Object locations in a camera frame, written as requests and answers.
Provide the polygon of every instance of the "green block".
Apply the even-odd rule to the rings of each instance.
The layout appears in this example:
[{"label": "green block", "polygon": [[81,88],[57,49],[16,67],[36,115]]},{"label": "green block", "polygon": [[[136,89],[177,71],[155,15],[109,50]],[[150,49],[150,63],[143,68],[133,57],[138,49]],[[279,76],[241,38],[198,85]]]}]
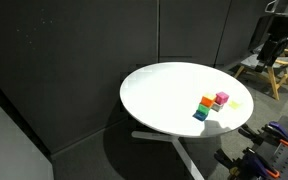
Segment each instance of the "green block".
[{"label": "green block", "polygon": [[211,108],[208,108],[206,106],[204,106],[203,104],[199,104],[198,105],[198,111],[203,113],[203,114],[208,114],[208,112],[210,111]]}]

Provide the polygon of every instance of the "table leg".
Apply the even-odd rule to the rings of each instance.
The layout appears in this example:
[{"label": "table leg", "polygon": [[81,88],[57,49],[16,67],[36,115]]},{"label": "table leg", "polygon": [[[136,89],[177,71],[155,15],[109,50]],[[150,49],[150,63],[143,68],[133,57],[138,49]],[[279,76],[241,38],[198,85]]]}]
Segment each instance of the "table leg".
[{"label": "table leg", "polygon": [[149,139],[149,140],[157,140],[157,141],[166,141],[166,142],[172,142],[173,146],[175,147],[177,153],[182,158],[185,166],[187,167],[188,171],[192,174],[193,178],[195,180],[204,180],[202,174],[195,166],[194,162],[190,158],[190,156],[185,151],[184,147],[178,140],[179,137],[176,136],[169,136],[164,134],[158,134],[158,133],[148,133],[148,132],[139,132],[139,131],[133,131],[132,136],[134,138],[140,138],[140,139]]}]

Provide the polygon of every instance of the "orange block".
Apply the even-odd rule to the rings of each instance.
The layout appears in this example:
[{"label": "orange block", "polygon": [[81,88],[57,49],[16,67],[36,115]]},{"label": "orange block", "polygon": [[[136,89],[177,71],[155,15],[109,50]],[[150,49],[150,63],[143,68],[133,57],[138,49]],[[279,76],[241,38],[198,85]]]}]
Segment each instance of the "orange block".
[{"label": "orange block", "polygon": [[215,99],[216,99],[216,95],[205,94],[202,97],[201,104],[203,104],[206,107],[211,108],[213,106],[214,102],[215,102]]}]

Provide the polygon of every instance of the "dark gray wall panel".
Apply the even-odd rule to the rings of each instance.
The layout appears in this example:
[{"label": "dark gray wall panel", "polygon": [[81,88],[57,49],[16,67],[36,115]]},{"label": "dark gray wall panel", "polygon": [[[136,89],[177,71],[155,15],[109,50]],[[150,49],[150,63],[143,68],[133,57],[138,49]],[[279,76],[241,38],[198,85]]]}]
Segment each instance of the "dark gray wall panel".
[{"label": "dark gray wall panel", "polygon": [[156,8],[155,0],[0,1],[0,88],[51,152],[124,116],[111,114],[120,74],[156,63]]},{"label": "dark gray wall panel", "polygon": [[160,56],[212,66],[230,0],[161,0]]},{"label": "dark gray wall panel", "polygon": [[240,61],[248,52],[248,45],[258,19],[271,0],[232,0],[224,34],[220,44],[216,67],[225,67]]}]

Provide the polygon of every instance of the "gray floor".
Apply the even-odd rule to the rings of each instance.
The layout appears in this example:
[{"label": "gray floor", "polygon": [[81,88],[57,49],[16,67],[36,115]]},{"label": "gray floor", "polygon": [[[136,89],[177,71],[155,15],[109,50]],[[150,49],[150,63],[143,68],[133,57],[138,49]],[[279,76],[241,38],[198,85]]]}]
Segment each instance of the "gray floor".
[{"label": "gray floor", "polygon": [[[239,80],[254,99],[254,112],[248,125],[259,129],[271,120],[288,116],[288,86],[280,88],[280,101],[271,97],[270,85],[251,75]],[[170,143],[138,140],[130,133],[139,126],[132,119],[100,131],[53,156],[56,180],[192,179]],[[226,179],[228,170],[218,164],[213,153],[218,148],[231,158],[242,156],[252,143],[237,131],[208,139],[181,139],[189,155],[206,179]]]}]

